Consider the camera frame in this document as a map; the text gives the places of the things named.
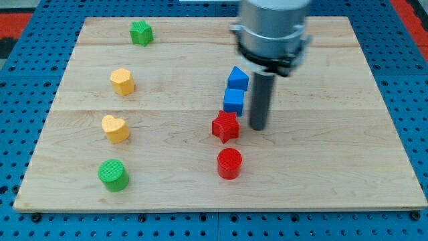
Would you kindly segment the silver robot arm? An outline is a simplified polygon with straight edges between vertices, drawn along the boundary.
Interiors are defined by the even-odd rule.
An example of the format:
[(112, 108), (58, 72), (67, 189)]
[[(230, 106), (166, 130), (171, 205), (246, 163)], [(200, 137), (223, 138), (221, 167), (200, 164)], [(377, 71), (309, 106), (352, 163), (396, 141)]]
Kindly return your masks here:
[(312, 36), (306, 34), (311, 0), (241, 0), (230, 30), (237, 51), (256, 72), (289, 76), (302, 64)]

